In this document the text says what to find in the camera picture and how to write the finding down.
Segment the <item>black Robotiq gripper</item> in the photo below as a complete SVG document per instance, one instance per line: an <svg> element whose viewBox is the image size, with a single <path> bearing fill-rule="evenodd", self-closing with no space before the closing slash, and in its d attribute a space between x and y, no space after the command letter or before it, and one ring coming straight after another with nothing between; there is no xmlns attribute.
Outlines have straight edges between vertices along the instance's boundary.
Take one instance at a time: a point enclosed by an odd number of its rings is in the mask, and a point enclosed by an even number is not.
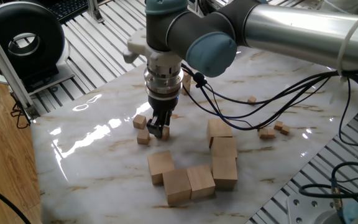
<svg viewBox="0 0 358 224"><path fill-rule="evenodd" d="M150 134L161 139L164 125L170 125L172 112L178 104L178 97L176 96L169 100L158 100L149 96L148 101L153 109L153 117L148 120L147 129Z"/></svg>

